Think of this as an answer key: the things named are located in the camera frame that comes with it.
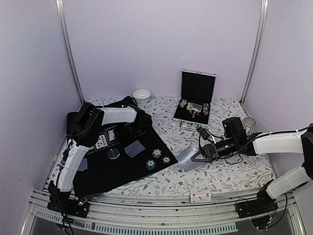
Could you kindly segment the blue playing card deck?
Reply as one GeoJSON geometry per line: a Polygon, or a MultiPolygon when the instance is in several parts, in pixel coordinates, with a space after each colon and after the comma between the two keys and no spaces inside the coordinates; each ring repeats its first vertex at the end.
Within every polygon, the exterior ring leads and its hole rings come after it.
{"type": "Polygon", "coordinates": [[[191,161],[191,157],[194,156],[197,152],[198,149],[195,146],[190,145],[176,156],[178,165],[184,172],[188,172],[190,170],[196,169],[197,167],[203,166],[202,162],[191,161]]]}

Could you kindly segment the dealt card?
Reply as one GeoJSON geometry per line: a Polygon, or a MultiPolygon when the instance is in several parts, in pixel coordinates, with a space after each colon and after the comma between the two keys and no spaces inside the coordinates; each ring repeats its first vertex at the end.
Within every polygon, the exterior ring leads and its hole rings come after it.
{"type": "Polygon", "coordinates": [[[131,158],[135,157],[141,151],[141,145],[137,142],[130,144],[129,146],[124,148],[125,153],[131,158]]]}
{"type": "Polygon", "coordinates": [[[78,166],[78,171],[84,171],[84,166],[85,166],[85,162],[84,160],[82,159],[79,166],[78,166]]]}

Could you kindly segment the white chip stack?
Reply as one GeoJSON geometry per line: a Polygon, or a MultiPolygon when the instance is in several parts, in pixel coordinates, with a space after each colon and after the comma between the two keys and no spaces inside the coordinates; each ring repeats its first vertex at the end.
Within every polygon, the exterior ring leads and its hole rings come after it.
{"type": "Polygon", "coordinates": [[[159,158],[162,156],[162,151],[160,149],[154,149],[152,152],[152,156],[154,158],[159,158]]]}

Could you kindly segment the red chip stack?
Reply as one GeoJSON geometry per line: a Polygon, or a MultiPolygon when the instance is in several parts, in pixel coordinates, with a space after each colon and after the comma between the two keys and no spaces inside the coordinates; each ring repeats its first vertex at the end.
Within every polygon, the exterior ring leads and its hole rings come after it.
{"type": "Polygon", "coordinates": [[[168,156],[164,156],[163,158],[162,158],[162,163],[163,164],[169,164],[170,163],[170,161],[171,161],[171,159],[170,159],[170,157],[168,157],[168,156]]]}

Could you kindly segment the green chip stack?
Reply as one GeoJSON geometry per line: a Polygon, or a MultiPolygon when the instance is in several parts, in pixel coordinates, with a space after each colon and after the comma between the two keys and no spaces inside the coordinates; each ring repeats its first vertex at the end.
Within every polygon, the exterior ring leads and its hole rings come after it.
{"type": "Polygon", "coordinates": [[[156,166],[156,162],[155,162],[154,160],[148,160],[148,161],[146,162],[146,168],[147,168],[148,170],[154,169],[155,166],[156,166]]]}

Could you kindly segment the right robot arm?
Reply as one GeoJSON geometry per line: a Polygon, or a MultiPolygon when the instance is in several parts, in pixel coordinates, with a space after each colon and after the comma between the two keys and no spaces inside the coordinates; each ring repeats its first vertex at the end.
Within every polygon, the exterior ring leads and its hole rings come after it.
{"type": "Polygon", "coordinates": [[[283,176],[265,184],[253,202],[256,213],[264,213],[276,198],[293,189],[305,185],[313,178],[313,126],[300,130],[247,135],[238,117],[222,121],[225,139],[212,141],[200,146],[191,157],[193,162],[226,160],[237,154],[256,156],[273,153],[296,153],[303,155],[304,161],[283,176]]]}

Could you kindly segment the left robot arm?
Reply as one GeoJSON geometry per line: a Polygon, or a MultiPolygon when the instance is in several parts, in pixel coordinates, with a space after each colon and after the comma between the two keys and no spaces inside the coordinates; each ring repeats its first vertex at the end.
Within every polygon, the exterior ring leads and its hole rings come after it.
{"type": "Polygon", "coordinates": [[[137,106],[130,96],[104,106],[85,102],[67,126],[67,148],[59,164],[56,180],[49,182],[50,201],[61,212],[69,212],[73,203],[62,193],[71,192],[71,184],[78,166],[88,149],[95,145],[100,129],[107,124],[116,124],[114,134],[123,141],[152,126],[152,117],[137,106]]]}

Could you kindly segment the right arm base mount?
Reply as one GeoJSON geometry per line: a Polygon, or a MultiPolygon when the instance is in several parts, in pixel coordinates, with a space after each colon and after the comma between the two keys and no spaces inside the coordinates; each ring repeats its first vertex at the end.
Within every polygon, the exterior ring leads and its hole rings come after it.
{"type": "Polygon", "coordinates": [[[261,200],[246,200],[240,198],[234,205],[235,211],[238,213],[239,218],[253,217],[257,215],[267,214],[262,217],[251,219],[252,226],[257,230],[268,229],[276,215],[278,205],[276,201],[270,200],[269,202],[262,202],[261,200]]]}

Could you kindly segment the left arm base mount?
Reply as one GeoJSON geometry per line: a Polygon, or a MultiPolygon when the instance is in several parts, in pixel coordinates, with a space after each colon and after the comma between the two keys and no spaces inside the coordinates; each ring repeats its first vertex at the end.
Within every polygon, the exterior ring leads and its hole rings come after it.
{"type": "Polygon", "coordinates": [[[81,218],[87,218],[89,207],[89,202],[85,202],[81,205],[79,201],[76,199],[70,199],[69,195],[64,193],[51,195],[47,205],[47,208],[51,211],[81,218]]]}

